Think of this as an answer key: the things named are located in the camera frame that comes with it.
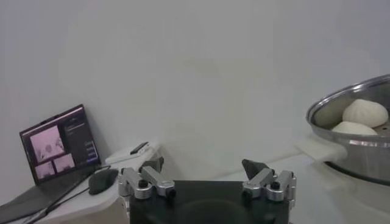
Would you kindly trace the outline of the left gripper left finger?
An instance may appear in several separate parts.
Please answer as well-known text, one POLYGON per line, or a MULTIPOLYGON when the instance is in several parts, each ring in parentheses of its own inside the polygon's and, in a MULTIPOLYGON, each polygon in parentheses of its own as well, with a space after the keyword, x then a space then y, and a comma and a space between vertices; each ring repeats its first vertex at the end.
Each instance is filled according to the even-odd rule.
POLYGON ((142 163, 138 170, 132 167, 122 168, 118 176, 118 194, 122 197, 133 196, 137 200, 147 200, 155 189, 161 197, 175 197, 175 182, 161 174, 164 162, 165 159, 159 157, 142 163))

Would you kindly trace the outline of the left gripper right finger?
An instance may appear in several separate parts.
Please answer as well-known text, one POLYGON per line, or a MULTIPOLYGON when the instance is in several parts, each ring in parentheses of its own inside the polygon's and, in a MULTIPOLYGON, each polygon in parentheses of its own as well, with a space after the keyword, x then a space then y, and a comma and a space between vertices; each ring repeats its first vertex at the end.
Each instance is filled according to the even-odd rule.
POLYGON ((262 195, 273 202, 287 201, 289 207, 296 203, 296 176, 294 172, 283 170, 279 174, 265 163, 249 159, 241 161, 248 177, 242 183, 242 196, 245 201, 252 201, 262 195))

